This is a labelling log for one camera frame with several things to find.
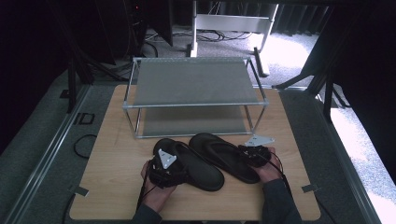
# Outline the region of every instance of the wooden table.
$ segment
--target wooden table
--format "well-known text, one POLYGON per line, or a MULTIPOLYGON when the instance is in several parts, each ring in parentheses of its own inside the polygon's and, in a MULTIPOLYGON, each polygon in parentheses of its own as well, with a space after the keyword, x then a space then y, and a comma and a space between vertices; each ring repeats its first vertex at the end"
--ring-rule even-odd
MULTIPOLYGON (((131 219, 134 215, 143 183, 140 171, 152 158, 152 149, 159 139, 134 138, 122 111, 125 90, 126 85, 121 85, 114 91, 80 183, 90 193, 87 197, 76 196, 70 210, 73 219, 131 219)), ((275 138, 268 146, 275 147, 282 160, 297 208, 303 220, 316 220, 320 217, 318 204, 313 192, 302 191, 310 182, 279 94, 276 90, 264 91, 270 104, 256 134, 275 138)), ((242 134, 221 138, 238 145, 250 137, 242 134)), ((190 140, 189 137, 174 139, 186 143, 190 140)), ((178 186, 161 212, 163 219, 260 220, 264 201, 262 184, 248 185, 223 173, 225 184, 216 192, 188 184, 178 186)))

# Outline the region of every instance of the human hand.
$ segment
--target human hand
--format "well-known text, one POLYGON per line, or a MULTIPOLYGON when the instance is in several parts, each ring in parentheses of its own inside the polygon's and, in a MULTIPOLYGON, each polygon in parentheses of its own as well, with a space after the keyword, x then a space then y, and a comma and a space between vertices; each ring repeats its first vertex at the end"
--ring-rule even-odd
MULTIPOLYGON (((146 177, 146 171, 149 167, 149 162, 143 165, 142 172, 140 173, 143 178, 146 177)), ((172 192, 176 189, 176 186, 170 188, 158 188, 156 187, 151 181, 149 177, 147 177, 146 184, 145 184, 145 197, 143 198, 142 203, 146 206, 150 207, 157 213, 160 213, 165 206, 166 201, 171 196, 172 192)))
MULTIPOLYGON (((275 148, 274 147, 268 147, 268 150, 272 153, 275 154, 275 148)), ((280 161, 277 159, 276 156, 272 155, 271 156, 271 163, 273 163, 277 168, 280 167, 280 161)), ((264 166, 262 167, 251 167, 256 173, 259 175, 260 180, 262 183, 266 184, 270 182, 271 180, 279 179, 282 177, 282 174, 269 162, 267 162, 264 166)))

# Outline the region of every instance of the dark sleeve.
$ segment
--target dark sleeve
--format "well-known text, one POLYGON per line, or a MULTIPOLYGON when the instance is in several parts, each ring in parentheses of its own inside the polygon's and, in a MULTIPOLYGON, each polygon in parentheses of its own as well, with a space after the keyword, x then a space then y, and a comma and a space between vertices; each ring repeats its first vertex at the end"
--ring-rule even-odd
POLYGON ((162 220, 163 219, 158 213, 150 207, 141 204, 134 214, 131 224, 159 224, 162 220))
POLYGON ((263 224, 303 223, 282 179, 264 184, 262 190, 264 191, 263 224))

